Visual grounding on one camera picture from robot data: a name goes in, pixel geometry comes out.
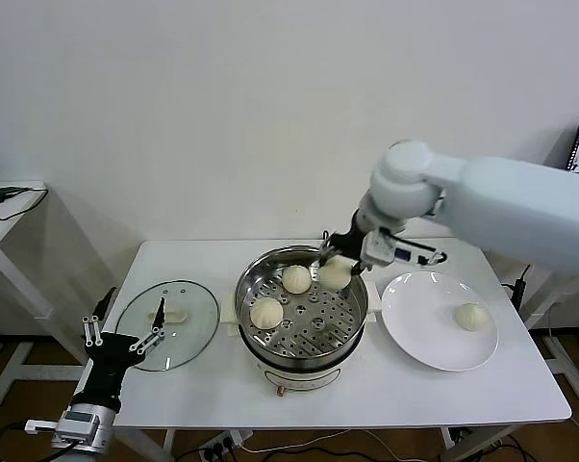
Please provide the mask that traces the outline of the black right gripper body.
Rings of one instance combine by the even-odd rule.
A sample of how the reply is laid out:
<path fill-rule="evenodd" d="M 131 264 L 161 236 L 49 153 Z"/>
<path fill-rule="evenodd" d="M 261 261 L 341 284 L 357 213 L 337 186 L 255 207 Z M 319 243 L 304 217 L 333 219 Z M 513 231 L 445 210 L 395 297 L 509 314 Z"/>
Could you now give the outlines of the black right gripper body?
<path fill-rule="evenodd" d="M 359 260 L 366 233 L 358 226 L 355 218 L 351 219 L 349 230 L 344 233 L 333 233 L 326 240 L 329 240 L 335 248 L 335 256 Z"/>

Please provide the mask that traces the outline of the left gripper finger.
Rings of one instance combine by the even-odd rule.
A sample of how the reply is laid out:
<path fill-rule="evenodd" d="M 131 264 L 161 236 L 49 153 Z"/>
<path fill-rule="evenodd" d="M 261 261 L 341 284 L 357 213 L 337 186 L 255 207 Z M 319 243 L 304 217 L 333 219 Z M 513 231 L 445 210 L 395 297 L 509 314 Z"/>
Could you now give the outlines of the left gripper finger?
<path fill-rule="evenodd" d="M 92 314 L 82 318 L 86 346 L 103 345 L 100 323 L 106 317 L 111 302 L 113 301 L 115 291 L 116 287 L 111 287 L 104 297 L 97 302 Z"/>
<path fill-rule="evenodd" d="M 164 339 L 164 306 L 165 298 L 162 296 L 149 332 L 143 338 L 138 339 L 134 344 L 130 345 L 130 352 L 136 354 L 147 354 Z"/>

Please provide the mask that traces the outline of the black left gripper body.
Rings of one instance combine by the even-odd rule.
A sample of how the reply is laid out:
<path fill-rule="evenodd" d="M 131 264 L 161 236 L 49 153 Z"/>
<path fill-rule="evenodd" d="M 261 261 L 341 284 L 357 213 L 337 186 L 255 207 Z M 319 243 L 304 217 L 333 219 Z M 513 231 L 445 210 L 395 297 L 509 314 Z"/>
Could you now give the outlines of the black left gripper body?
<path fill-rule="evenodd" d="M 98 405 L 119 412 L 119 397 L 125 373 L 139 364 L 139 354 L 130 350 L 138 338 L 102 332 L 101 340 L 101 346 L 86 347 L 92 367 L 84 388 L 73 396 L 71 404 Z"/>

